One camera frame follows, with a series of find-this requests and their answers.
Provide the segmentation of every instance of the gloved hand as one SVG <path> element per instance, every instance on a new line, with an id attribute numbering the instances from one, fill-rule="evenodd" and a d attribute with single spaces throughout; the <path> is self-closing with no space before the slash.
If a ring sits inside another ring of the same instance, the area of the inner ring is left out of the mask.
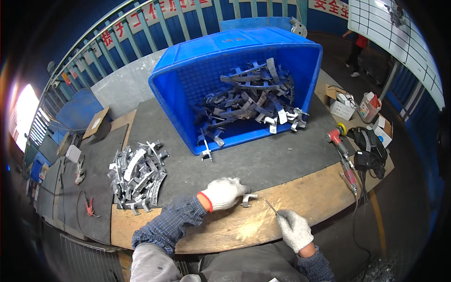
<path id="1" fill-rule="evenodd" d="M 283 209 L 277 213 L 279 215 L 276 217 L 276 221 L 282 231 L 283 241 L 295 253 L 313 241 L 311 229 L 305 218 L 291 209 Z"/>
<path id="2" fill-rule="evenodd" d="M 199 192 L 210 201 L 209 212 L 231 208 L 238 202 L 237 197 L 250 192 L 249 187 L 239 181 L 239 178 L 223 177 L 210 182 L 206 190 Z"/>

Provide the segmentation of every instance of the blue checkered sleeve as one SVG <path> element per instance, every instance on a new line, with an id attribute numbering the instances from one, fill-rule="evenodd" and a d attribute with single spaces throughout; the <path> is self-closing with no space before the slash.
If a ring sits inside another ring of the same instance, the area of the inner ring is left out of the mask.
<path id="1" fill-rule="evenodd" d="M 177 199 L 133 233 L 132 247 L 135 249 L 141 243 L 152 243 L 172 256 L 175 244 L 185 236 L 186 227 L 201 225 L 206 214 L 196 197 Z"/>
<path id="2" fill-rule="evenodd" d="M 316 253 L 308 258 L 298 256 L 298 271 L 307 277 L 309 282 L 330 281 L 335 282 L 334 273 L 329 267 L 329 262 L 315 245 Z"/>

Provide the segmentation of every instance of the gray rubber mat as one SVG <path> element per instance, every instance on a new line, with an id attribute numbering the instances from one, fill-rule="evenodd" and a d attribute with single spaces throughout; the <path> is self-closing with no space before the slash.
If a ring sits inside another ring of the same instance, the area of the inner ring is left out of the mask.
<path id="1" fill-rule="evenodd" d="M 86 178 L 80 185 L 75 185 L 75 171 L 77 164 L 68 161 L 63 174 L 64 197 L 58 200 L 58 219 L 66 225 L 80 230 L 91 239 L 103 244 L 110 244 L 111 235 L 111 204 L 113 191 L 110 188 L 111 179 L 108 174 L 109 164 L 113 162 L 117 149 L 122 148 L 128 124 L 111 131 L 103 140 L 93 139 L 80 149 L 85 155 L 83 168 L 86 168 Z M 88 199 L 93 199 L 94 214 L 101 217 L 87 215 L 84 190 Z"/>
<path id="2" fill-rule="evenodd" d="M 56 162 L 49 167 L 49 170 L 46 173 L 44 180 L 41 183 L 46 191 L 43 188 L 39 188 L 39 195 L 37 197 L 36 202 L 36 212 L 42 217 L 53 218 L 53 201 L 55 200 L 54 195 L 56 188 L 56 180 L 58 175 L 60 174 L 60 163 L 64 160 L 64 157 L 60 157 L 56 160 Z"/>
<path id="3" fill-rule="evenodd" d="M 177 196 L 194 196 L 212 180 L 240 177 L 253 192 L 286 183 L 330 166 L 340 160 L 326 132 L 336 121 L 324 104 L 313 95 L 305 129 L 284 132 L 225 148 L 212 153 L 213 162 L 194 156 L 179 136 L 156 99 L 141 102 L 137 108 L 128 145 L 160 140 L 170 157 L 164 160 L 167 177 L 161 185 L 158 207 Z M 351 144 L 345 145 L 354 153 Z"/>

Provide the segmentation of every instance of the person in red shirt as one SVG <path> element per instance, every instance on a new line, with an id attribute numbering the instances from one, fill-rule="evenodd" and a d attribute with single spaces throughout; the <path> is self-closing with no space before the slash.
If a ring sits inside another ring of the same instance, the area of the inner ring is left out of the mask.
<path id="1" fill-rule="evenodd" d="M 351 34 L 352 31 L 348 30 L 345 34 L 343 34 L 343 38 Z M 360 66 L 359 66 L 359 55 L 365 47 L 367 47 L 369 41 L 366 37 L 361 36 L 360 34 L 355 33 L 354 38 L 352 40 L 351 54 L 349 54 L 349 58 L 346 61 L 346 67 L 349 68 L 349 65 L 354 67 L 354 72 L 351 74 L 352 77 L 357 77 L 360 75 Z"/>

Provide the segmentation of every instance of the pliers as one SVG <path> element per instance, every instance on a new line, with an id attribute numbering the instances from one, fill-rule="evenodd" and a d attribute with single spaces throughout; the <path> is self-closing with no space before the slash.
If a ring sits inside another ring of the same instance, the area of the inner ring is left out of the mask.
<path id="1" fill-rule="evenodd" d="M 87 199 L 87 197 L 86 197 L 86 192 L 85 192 L 85 191 L 83 191 L 83 192 L 84 192 L 84 195 L 85 195 L 85 204 L 86 204 L 87 214 L 88 214 L 90 217 L 91 217 L 91 216 L 100 217 L 100 215 L 95 215 L 95 214 L 94 214 L 94 207 L 92 206 L 92 200 L 93 200 L 94 198 L 91 198 L 91 204 L 89 204 L 88 199 Z"/>

